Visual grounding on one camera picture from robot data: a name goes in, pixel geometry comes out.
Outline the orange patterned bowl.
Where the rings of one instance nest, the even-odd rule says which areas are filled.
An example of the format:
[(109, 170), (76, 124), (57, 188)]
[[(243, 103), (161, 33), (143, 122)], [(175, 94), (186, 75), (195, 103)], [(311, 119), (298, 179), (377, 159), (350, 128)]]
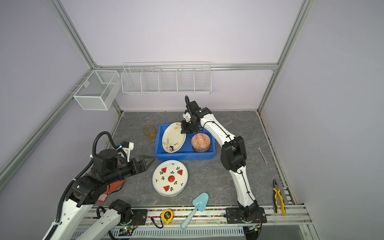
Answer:
[(195, 152), (207, 152), (211, 147), (211, 138), (204, 133), (198, 133), (191, 139), (191, 144)]

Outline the cream floral plate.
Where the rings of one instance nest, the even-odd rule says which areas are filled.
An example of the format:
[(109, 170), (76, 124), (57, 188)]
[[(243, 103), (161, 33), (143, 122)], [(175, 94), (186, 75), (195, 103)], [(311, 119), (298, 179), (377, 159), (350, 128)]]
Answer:
[(178, 152), (186, 141), (186, 134), (182, 134), (182, 123), (175, 122), (170, 124), (164, 131), (162, 137), (163, 149), (170, 154)]

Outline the watermelon pattern plate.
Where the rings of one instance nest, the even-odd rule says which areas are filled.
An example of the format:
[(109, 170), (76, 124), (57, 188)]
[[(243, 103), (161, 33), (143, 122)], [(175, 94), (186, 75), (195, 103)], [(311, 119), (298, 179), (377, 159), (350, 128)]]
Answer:
[(184, 189), (189, 178), (186, 166), (176, 160), (168, 160), (159, 164), (152, 177), (153, 187), (160, 191), (168, 191), (170, 187)]

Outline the green rimmed bottom plate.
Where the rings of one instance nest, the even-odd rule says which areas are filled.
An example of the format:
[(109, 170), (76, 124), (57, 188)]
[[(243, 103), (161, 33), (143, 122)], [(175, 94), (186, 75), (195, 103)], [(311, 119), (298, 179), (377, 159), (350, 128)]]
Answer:
[(184, 189), (175, 189), (173, 187), (170, 187), (168, 191), (165, 191), (164, 189), (158, 191), (156, 190), (156, 192), (161, 195), (161, 196), (164, 196), (164, 197), (175, 197), (177, 195), (179, 195)]

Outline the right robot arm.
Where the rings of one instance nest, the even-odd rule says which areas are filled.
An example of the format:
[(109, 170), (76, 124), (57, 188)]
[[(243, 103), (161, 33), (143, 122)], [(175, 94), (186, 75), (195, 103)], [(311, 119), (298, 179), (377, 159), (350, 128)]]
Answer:
[(246, 147), (241, 136), (235, 136), (219, 123), (208, 108), (200, 108), (195, 101), (185, 96), (186, 111), (183, 114), (182, 134), (200, 133), (207, 130), (221, 146), (221, 163), (233, 179), (239, 211), (235, 219), (246, 223), (267, 222), (264, 209), (259, 206), (252, 193), (246, 171)]

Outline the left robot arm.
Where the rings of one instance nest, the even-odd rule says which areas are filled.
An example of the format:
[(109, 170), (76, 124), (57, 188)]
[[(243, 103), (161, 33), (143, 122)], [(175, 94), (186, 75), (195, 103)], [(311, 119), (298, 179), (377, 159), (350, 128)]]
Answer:
[[(55, 220), (44, 236), (45, 240), (69, 240), (85, 215), (108, 192), (113, 183), (124, 181), (147, 171), (156, 160), (154, 156), (130, 158), (134, 145), (122, 142), (116, 145), (109, 132), (99, 133), (92, 146), (91, 160), (74, 178), (62, 194)], [(115, 200), (108, 209), (98, 207), (97, 221), (80, 236), (80, 240), (100, 240), (118, 225), (133, 232), (146, 223), (147, 213), (133, 210), (123, 200)]]

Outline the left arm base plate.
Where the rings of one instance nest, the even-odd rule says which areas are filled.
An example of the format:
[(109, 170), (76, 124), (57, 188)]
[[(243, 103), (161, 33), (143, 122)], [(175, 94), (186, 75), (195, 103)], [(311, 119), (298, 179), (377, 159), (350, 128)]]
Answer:
[(129, 226), (144, 226), (147, 221), (148, 210), (147, 209), (131, 209), (131, 221)]

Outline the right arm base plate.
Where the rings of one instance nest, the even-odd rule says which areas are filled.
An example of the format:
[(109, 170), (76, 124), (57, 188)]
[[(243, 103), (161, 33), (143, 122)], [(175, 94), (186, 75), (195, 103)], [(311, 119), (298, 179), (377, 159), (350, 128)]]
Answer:
[(267, 217), (264, 208), (258, 207), (252, 213), (247, 213), (244, 209), (226, 208), (224, 217), (227, 219), (228, 224), (265, 224)]

